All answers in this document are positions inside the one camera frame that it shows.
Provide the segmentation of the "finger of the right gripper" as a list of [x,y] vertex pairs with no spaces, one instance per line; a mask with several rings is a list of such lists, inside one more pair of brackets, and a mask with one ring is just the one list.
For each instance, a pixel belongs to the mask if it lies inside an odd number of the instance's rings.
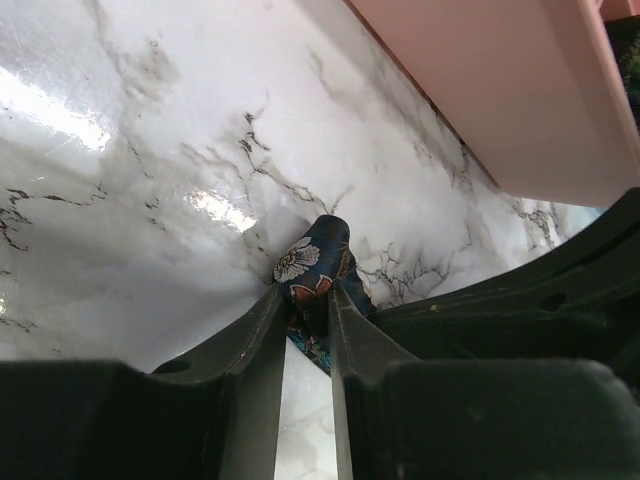
[[639,191],[522,267],[373,322],[422,359],[588,359],[636,380]]

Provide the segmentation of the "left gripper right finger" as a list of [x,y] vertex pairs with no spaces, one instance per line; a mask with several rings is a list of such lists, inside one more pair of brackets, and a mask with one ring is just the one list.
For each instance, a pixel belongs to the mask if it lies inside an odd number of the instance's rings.
[[342,479],[635,479],[639,408],[586,360],[423,361],[328,297]]

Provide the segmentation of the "floral patterned necktie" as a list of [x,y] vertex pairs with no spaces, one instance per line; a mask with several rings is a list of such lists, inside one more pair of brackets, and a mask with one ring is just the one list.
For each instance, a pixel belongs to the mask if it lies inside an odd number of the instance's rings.
[[331,373],[328,292],[339,283],[361,315],[376,311],[341,218],[321,215],[276,262],[272,281],[289,306],[287,336],[323,373]]

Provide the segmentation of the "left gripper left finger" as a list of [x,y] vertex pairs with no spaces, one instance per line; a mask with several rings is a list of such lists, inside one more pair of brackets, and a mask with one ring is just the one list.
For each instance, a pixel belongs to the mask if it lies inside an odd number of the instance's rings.
[[5,479],[270,479],[286,305],[242,317],[152,373],[117,361],[3,362]]

